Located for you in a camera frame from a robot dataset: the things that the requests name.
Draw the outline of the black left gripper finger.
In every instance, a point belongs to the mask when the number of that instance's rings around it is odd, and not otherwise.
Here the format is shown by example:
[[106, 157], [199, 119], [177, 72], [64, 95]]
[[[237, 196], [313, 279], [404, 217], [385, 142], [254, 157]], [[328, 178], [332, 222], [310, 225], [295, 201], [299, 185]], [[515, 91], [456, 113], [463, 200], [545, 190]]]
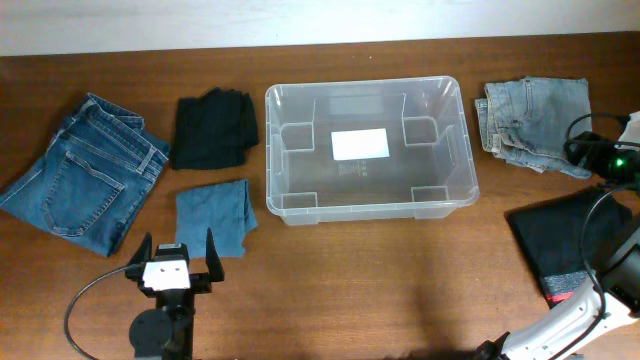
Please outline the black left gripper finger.
[[210, 228], [207, 229], [206, 237], [206, 265], [211, 283], [223, 282], [225, 280], [225, 272], [216, 251], [213, 233]]
[[148, 262], [151, 259], [151, 253], [152, 253], [152, 235], [149, 232], [147, 232], [140, 246], [138, 247], [134, 255], [131, 257], [130, 261], [128, 262], [128, 265], [135, 265], [135, 264]]

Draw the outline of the black garment with red stripe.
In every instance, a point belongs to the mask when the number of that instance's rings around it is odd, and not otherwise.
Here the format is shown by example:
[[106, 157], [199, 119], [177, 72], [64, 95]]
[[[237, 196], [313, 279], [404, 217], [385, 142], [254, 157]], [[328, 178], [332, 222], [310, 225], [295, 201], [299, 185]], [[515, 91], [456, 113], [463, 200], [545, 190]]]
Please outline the black garment with red stripe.
[[586, 216], [603, 190], [589, 187], [563, 197], [505, 213], [510, 230], [549, 307], [570, 298], [586, 279], [579, 253], [593, 260], [634, 218], [632, 210], [609, 197]]

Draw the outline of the light blue jeans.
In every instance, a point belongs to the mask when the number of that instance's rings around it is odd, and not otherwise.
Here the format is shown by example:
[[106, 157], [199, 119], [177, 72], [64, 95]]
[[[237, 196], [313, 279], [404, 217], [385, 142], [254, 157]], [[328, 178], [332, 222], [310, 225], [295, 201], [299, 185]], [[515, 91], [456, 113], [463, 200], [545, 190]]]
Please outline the light blue jeans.
[[571, 164], [564, 151], [567, 135], [592, 129], [586, 79], [525, 77], [487, 83], [474, 101], [482, 148], [505, 162], [539, 173], [557, 171], [578, 179], [591, 172]]

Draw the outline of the clear plastic storage bin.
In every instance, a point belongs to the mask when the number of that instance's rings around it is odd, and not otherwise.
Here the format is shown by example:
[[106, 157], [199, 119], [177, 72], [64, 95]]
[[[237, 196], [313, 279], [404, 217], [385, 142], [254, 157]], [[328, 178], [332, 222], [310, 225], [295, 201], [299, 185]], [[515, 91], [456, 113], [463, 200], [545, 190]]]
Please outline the clear plastic storage bin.
[[[265, 105], [266, 205], [290, 226], [444, 218], [479, 198], [450, 76], [277, 84]], [[378, 128], [389, 157], [333, 159], [332, 132]]]

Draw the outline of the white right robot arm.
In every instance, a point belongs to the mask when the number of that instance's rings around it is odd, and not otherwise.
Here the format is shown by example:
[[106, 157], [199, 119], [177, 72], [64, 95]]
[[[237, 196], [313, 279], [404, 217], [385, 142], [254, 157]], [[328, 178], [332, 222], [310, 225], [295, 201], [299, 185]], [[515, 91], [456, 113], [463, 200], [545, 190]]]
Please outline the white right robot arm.
[[[592, 132], [568, 138], [570, 156], [585, 157], [606, 168], [615, 187], [600, 195], [585, 216], [579, 241], [598, 207], [616, 192], [639, 189], [639, 145], [610, 141]], [[571, 297], [533, 325], [496, 341], [485, 341], [473, 359], [564, 359], [597, 337], [639, 320], [639, 218], [598, 248], [592, 260], [579, 249], [587, 278]]]

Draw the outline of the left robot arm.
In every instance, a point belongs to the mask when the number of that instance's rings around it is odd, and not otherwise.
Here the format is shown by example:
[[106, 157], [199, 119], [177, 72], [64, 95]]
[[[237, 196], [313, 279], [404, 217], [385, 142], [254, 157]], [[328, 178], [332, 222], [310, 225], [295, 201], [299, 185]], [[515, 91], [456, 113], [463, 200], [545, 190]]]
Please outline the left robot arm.
[[205, 262], [208, 270], [189, 272], [189, 253], [184, 244], [152, 247], [146, 234], [125, 270], [125, 277], [138, 286], [155, 307], [140, 313], [129, 328], [129, 341], [136, 359], [191, 359], [195, 297], [208, 294], [212, 285], [225, 280], [213, 234], [207, 233]]

